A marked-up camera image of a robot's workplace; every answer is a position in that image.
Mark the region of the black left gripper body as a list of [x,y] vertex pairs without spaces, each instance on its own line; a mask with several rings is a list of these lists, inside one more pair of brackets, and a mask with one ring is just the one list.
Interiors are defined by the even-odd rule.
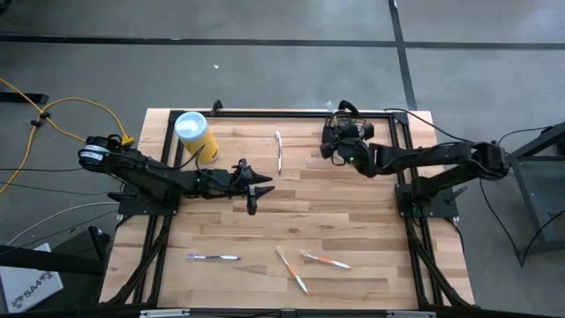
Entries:
[[200,172],[200,194],[204,199],[220,199],[243,196],[248,185],[242,182],[240,172],[204,169]]

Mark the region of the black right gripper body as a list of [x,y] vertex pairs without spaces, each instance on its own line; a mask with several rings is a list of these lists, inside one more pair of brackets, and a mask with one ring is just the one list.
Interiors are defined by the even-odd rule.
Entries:
[[367,149],[365,140],[359,137],[358,124],[335,125],[330,127],[331,141],[336,143],[335,150],[339,147]]

